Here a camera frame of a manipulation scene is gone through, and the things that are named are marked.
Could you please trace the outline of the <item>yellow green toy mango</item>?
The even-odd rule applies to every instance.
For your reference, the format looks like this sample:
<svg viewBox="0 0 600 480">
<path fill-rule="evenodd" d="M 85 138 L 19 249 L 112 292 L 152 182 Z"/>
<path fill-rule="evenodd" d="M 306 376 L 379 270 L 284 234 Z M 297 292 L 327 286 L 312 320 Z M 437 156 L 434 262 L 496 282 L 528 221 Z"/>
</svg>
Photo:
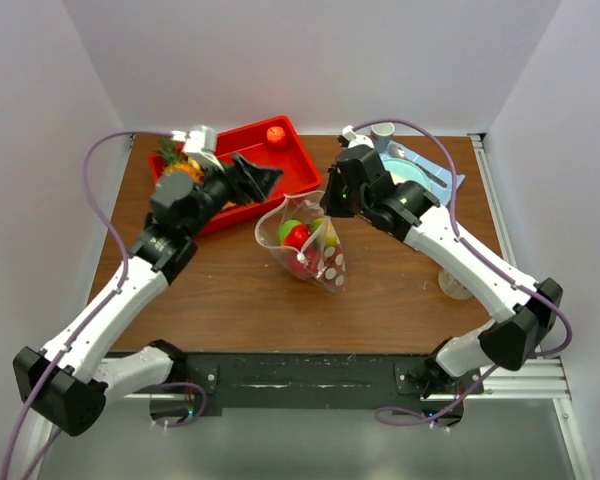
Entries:
<svg viewBox="0 0 600 480">
<path fill-rule="evenodd" d="M 319 232 L 317 239 L 325 247 L 335 247 L 338 242 L 338 236 L 335 229 L 329 219 L 326 217 L 316 218 L 309 224 L 311 233 Z"/>
</svg>

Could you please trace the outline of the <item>clear polka dot zip bag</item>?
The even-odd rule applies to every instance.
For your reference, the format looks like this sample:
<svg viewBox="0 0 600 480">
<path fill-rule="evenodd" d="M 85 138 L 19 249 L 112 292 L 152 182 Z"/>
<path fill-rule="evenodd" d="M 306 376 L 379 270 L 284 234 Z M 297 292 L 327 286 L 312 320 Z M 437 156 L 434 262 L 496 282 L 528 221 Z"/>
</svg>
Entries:
<svg viewBox="0 0 600 480">
<path fill-rule="evenodd" d="M 254 236 L 295 278 L 337 292 L 346 282 L 342 242 L 321 206 L 322 190 L 286 195 L 256 223 Z"/>
</svg>

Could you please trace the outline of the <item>green custard apple toy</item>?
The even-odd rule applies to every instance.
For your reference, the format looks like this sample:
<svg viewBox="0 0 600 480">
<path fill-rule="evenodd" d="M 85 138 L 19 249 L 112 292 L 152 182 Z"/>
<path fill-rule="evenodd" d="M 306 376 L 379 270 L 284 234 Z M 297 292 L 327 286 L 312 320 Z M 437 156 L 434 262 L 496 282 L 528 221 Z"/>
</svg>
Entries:
<svg viewBox="0 0 600 480">
<path fill-rule="evenodd" d="M 287 236 L 292 232 L 292 230 L 301 225 L 301 222 L 295 219 L 290 219 L 282 223 L 278 229 L 278 239 L 281 245 L 284 244 Z"/>
</svg>

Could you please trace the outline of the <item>red orange toy apple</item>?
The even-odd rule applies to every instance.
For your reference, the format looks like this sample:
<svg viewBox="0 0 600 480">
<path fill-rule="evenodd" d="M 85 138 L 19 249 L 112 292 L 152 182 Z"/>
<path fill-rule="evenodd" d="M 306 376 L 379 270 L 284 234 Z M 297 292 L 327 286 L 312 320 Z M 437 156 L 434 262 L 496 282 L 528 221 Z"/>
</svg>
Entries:
<svg viewBox="0 0 600 480">
<path fill-rule="evenodd" d="M 284 149 L 288 144 L 285 129 L 281 126 L 269 127 L 266 131 L 266 143 L 274 150 Z"/>
</svg>

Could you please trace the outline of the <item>dark red toy apple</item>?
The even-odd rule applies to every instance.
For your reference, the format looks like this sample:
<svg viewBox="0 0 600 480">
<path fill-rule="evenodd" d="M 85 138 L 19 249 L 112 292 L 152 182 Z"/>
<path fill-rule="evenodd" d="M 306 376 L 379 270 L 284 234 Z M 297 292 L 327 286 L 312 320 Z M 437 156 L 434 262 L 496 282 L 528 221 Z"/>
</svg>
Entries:
<svg viewBox="0 0 600 480">
<path fill-rule="evenodd" d="M 301 223 L 292 230 L 283 244 L 291 248 L 287 256 L 289 270 L 299 278 L 313 275 L 315 249 L 309 241 L 311 234 L 309 227 Z"/>
</svg>

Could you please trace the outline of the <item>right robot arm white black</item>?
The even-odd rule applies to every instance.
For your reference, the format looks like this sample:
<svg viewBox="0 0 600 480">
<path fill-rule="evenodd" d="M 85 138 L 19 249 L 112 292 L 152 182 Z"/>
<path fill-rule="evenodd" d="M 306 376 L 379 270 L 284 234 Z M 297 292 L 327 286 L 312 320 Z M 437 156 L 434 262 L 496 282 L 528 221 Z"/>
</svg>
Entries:
<svg viewBox="0 0 600 480">
<path fill-rule="evenodd" d="M 488 365 L 519 370 L 553 328 L 562 287 L 536 281 L 454 228 L 433 193 L 416 181 L 394 182 L 373 148 L 358 145 L 337 156 L 321 204 L 331 217 L 360 216 L 425 254 L 488 312 L 485 325 L 443 341 L 412 374 L 426 392 L 449 392 L 463 375 Z"/>
</svg>

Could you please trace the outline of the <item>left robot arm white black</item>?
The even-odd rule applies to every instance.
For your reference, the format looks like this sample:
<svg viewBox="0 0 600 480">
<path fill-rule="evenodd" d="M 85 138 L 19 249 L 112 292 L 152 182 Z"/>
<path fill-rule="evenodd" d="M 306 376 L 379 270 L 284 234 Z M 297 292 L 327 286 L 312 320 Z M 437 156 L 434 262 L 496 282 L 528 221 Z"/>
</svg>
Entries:
<svg viewBox="0 0 600 480">
<path fill-rule="evenodd" d="M 76 319 L 40 350 L 22 348 L 13 360 L 20 397 L 61 431 L 75 437 L 105 406 L 153 385 L 180 390 L 187 368 L 174 347 L 157 342 L 105 374 L 101 361 L 132 320 L 182 272 L 197 251 L 196 237 L 229 202 L 264 203 L 283 175 L 240 154 L 207 169 L 203 182 L 176 171 L 159 178 L 144 230 L 109 283 Z"/>
</svg>

